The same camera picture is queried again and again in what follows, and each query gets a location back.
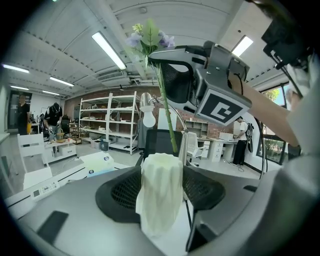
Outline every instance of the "black shirt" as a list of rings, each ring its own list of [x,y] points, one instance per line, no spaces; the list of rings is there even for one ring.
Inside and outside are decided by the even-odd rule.
[[[24,103],[23,106],[18,107],[18,126],[19,127],[26,127],[28,123],[28,115],[27,113],[30,112],[30,105]]]
[[[52,106],[49,107],[44,115],[44,119],[47,120],[50,126],[57,126],[57,122],[59,121],[60,117],[62,117],[62,108],[60,107],[59,112],[56,113],[53,111]]]

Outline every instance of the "brick wall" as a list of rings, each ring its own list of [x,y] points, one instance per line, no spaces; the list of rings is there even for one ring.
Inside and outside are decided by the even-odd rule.
[[[64,102],[64,115],[68,115],[70,118],[72,118],[73,113],[74,113],[74,107],[80,105],[81,103],[81,98],[83,100],[89,100],[93,98],[102,98],[102,97],[108,97],[109,93],[112,93],[114,96],[121,96],[121,95],[133,95],[136,91],[136,94],[140,97],[142,93],[150,93],[151,95],[156,95],[158,97],[161,96],[160,90],[157,87],[131,87],[131,88],[126,88],[124,91],[118,90],[118,89],[111,89],[111,90],[101,90],[97,92],[91,92],[86,95],[82,95],[79,97],[75,97],[72,99],[67,99]],[[122,107],[127,107],[127,103],[123,103],[121,106]],[[155,104],[154,110],[153,110],[153,115],[156,120],[155,127],[158,125],[158,116],[159,116],[159,108],[162,108],[163,106],[161,104]],[[183,120],[189,120],[189,118],[192,118],[194,121],[204,121],[203,119],[200,118],[195,118],[192,114],[187,113],[186,111],[183,110],[178,110],[180,113],[181,117]],[[96,117],[101,117],[100,113],[92,113],[92,116]],[[131,120],[131,114],[130,113],[121,113],[121,117],[125,120]],[[138,119],[138,115],[135,115],[134,121]],[[110,124],[110,129],[114,131],[116,129],[116,124],[111,123]],[[179,120],[176,122],[176,130],[177,131],[182,131],[182,125],[180,124]],[[120,132],[130,132],[130,125],[120,125],[119,126],[119,131]],[[231,123],[230,125],[224,127],[224,126],[219,126],[213,123],[209,123],[208,125],[208,137],[209,138],[218,138],[219,133],[233,133],[234,131],[234,125]]]

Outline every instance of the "black office chair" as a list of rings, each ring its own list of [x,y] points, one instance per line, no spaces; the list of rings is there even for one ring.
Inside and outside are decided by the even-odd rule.
[[[182,133],[180,131],[174,131],[175,142],[178,148],[177,152],[174,152],[174,149],[171,144],[170,132],[169,130],[164,129],[150,129],[146,132],[145,139],[145,148],[138,159],[135,166],[140,166],[142,160],[145,160],[150,154],[155,153],[166,153],[169,155],[174,155],[178,157],[181,141],[182,141]]]

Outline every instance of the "tree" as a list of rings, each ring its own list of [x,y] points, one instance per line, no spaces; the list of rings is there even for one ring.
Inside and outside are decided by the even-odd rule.
[[[271,101],[275,101],[276,98],[279,96],[279,89],[273,89],[273,90],[269,90],[267,92],[264,93],[264,95]]]

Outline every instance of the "green stem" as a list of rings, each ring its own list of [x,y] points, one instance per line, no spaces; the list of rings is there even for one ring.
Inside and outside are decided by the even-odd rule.
[[[157,74],[157,80],[158,80],[158,83],[159,83],[161,96],[163,98],[163,105],[164,105],[164,109],[165,109],[166,120],[167,120],[168,125],[169,125],[169,133],[170,133],[171,144],[172,144],[173,152],[177,153],[178,152],[178,147],[177,147],[177,142],[176,142],[176,138],[175,138],[174,129],[173,129],[172,123],[171,123],[171,117],[170,117],[170,111],[169,111],[169,106],[168,106],[168,102],[167,102],[167,95],[166,95],[166,90],[165,90],[164,78],[162,76],[162,71],[161,71],[161,64],[157,64],[156,67],[157,67],[157,72],[155,72],[155,73],[156,74],[158,73]]]

